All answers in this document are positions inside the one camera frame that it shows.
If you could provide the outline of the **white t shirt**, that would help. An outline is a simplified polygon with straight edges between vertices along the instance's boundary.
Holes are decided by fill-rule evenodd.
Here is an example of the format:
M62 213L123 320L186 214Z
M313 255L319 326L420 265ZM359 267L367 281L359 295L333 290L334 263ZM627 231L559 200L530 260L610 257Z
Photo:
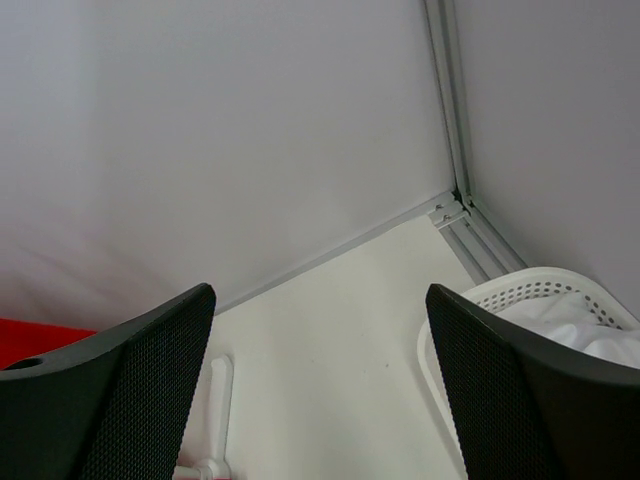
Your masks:
M573 350L639 368L639 330L623 331L600 323L580 293L522 300L498 316Z

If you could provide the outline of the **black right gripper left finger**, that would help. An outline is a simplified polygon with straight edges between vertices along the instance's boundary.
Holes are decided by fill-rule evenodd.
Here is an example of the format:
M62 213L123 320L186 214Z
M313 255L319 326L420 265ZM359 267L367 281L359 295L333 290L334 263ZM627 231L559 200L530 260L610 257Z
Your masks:
M215 306L199 284L2 370L2 478L172 478Z

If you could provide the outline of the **red t shirt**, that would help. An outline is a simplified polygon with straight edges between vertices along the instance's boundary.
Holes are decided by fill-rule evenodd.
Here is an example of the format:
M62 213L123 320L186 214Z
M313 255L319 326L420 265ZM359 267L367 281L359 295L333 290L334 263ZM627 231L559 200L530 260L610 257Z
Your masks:
M96 334L95 330L1 319L1 370L47 368L50 352Z

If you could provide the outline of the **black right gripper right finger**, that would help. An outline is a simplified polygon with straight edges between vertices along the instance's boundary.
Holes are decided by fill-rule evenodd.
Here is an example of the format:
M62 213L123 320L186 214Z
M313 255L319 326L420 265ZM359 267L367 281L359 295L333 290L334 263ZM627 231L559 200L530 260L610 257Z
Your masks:
M426 309L470 479L636 479L639 372L559 345L441 284Z

